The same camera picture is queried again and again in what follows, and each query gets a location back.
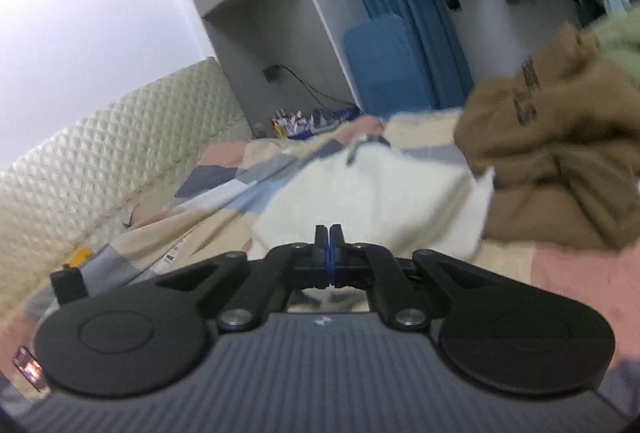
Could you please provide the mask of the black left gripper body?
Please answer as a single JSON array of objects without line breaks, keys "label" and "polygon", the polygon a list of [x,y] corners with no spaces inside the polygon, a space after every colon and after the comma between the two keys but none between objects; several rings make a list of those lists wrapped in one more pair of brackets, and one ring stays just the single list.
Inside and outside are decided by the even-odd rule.
[{"label": "black left gripper body", "polygon": [[78,267],[65,264],[62,269],[53,271],[50,275],[50,283],[60,306],[89,296],[84,277]]}]

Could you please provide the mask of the brown hoodie with lettering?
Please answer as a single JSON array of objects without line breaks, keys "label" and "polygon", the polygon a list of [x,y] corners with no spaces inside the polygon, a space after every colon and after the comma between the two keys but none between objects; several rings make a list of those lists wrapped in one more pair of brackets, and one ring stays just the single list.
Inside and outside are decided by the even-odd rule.
[{"label": "brown hoodie with lettering", "polygon": [[477,84],[454,142],[494,170],[485,237],[620,251],[639,238],[639,93],[566,24],[511,76]]}]

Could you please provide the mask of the blue cushioned chair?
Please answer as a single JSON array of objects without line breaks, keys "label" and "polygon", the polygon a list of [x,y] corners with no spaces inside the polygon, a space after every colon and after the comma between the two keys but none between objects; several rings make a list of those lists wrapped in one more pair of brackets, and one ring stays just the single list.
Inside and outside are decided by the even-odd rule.
[{"label": "blue cushioned chair", "polygon": [[398,15],[372,18],[348,30],[345,55],[363,110],[379,118],[431,109],[426,75]]}]

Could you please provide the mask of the clutter of small bedside items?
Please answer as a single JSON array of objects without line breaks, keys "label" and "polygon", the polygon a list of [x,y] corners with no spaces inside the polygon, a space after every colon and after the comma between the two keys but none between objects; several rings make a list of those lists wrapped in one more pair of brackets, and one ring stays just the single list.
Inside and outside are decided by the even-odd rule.
[{"label": "clutter of small bedside items", "polygon": [[353,104],[341,109],[317,108],[305,114],[301,111],[273,113],[271,124],[279,138],[306,140],[329,133],[345,122],[355,120],[362,111]]}]

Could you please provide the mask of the green fleece garment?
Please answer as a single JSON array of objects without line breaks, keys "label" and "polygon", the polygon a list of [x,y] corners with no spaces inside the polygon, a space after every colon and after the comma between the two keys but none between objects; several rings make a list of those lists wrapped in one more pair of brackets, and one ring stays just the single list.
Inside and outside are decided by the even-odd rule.
[{"label": "green fleece garment", "polygon": [[598,39],[606,59],[619,67],[639,88],[640,80],[640,7],[604,16],[588,28]]}]

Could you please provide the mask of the beige quilted headboard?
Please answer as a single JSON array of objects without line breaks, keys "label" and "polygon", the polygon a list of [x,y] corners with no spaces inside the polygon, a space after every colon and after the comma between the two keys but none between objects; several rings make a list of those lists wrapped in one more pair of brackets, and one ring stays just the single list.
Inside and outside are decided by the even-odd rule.
[{"label": "beige quilted headboard", "polygon": [[214,58],[166,75],[60,130],[1,173],[1,315],[81,245],[124,229],[144,196],[177,186],[205,147],[252,136]]}]

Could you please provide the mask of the grey wall cabinet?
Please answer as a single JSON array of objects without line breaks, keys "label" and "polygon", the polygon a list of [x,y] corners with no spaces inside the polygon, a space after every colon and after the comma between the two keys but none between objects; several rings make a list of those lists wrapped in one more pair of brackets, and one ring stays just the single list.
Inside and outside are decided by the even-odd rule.
[{"label": "grey wall cabinet", "polygon": [[359,104],[344,34],[368,20],[362,0],[193,0],[256,135],[274,112]]}]

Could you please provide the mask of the white fluffy sweater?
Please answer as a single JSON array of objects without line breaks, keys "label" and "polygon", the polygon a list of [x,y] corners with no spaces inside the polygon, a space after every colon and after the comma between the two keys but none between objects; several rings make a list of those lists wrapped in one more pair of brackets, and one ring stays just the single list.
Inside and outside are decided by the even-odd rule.
[{"label": "white fluffy sweater", "polygon": [[270,199],[252,230],[250,258],[311,242],[340,225],[349,243],[382,245],[398,257],[431,249],[469,260],[480,246],[494,195],[492,168],[474,175],[451,149],[402,151],[359,141],[302,168]]}]

